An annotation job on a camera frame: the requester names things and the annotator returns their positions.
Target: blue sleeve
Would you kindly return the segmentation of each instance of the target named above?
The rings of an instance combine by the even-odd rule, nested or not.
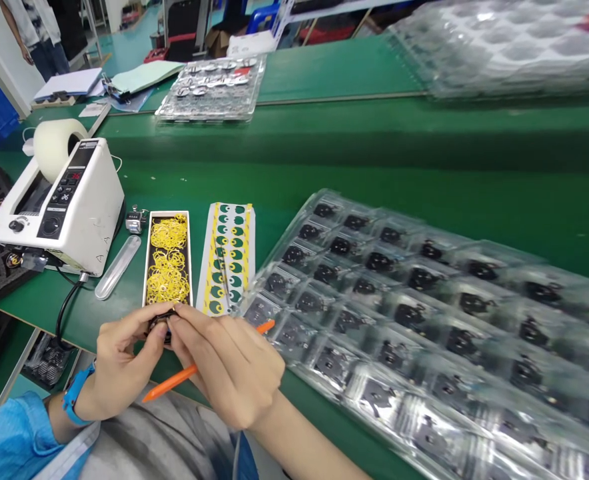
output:
[[[36,393],[8,400],[0,408],[0,480],[33,478],[63,448]]]

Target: tape roll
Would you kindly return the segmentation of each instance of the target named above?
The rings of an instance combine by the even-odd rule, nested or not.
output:
[[[35,130],[35,159],[46,180],[54,183],[70,154],[88,132],[75,119],[41,122]]]

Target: blue wristband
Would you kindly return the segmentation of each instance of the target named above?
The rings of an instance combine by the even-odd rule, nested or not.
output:
[[[80,419],[77,414],[75,413],[75,404],[77,403],[77,399],[79,398],[79,394],[83,385],[86,383],[86,380],[90,375],[95,372],[95,363],[93,362],[90,367],[86,368],[86,370],[80,371],[73,380],[73,384],[68,388],[66,393],[63,396],[63,410],[68,414],[68,417],[75,425],[80,427],[85,427],[86,425],[90,425],[91,421],[84,421]]]

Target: hand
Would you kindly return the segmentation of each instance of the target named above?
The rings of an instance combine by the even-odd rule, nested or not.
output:
[[[229,427],[258,428],[281,385],[279,353],[244,319],[210,318],[183,304],[175,311],[171,346],[184,368],[197,364],[191,381]]]
[[[34,65],[35,62],[33,58],[30,56],[30,52],[28,51],[26,46],[24,44],[21,44],[19,48],[21,48],[21,55],[23,56],[23,59],[26,60],[26,62],[28,62],[28,65]]]
[[[143,338],[148,322],[155,315],[172,307],[172,302],[155,303],[101,326],[96,371],[86,380],[75,405],[80,419],[96,421],[115,417],[137,399],[161,358],[167,324],[155,325],[137,356],[133,354],[134,344]]]

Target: orange pen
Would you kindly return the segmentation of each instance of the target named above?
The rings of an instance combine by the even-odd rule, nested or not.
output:
[[[257,327],[257,331],[261,335],[263,335],[264,333],[266,333],[267,331],[272,329],[274,326],[275,326],[275,321],[268,320],[266,323],[262,323],[261,325],[259,325]],[[170,390],[175,388],[180,383],[185,382],[187,379],[189,379],[195,373],[197,373],[197,371],[198,371],[197,366],[191,365],[190,367],[173,375],[172,377],[170,377],[166,381],[159,383],[155,388],[153,388],[152,390],[150,390],[148,392],[148,395],[146,395],[143,399],[143,403],[146,403],[146,402],[149,402],[150,400],[155,400],[155,399],[159,398],[161,395],[169,392]]]

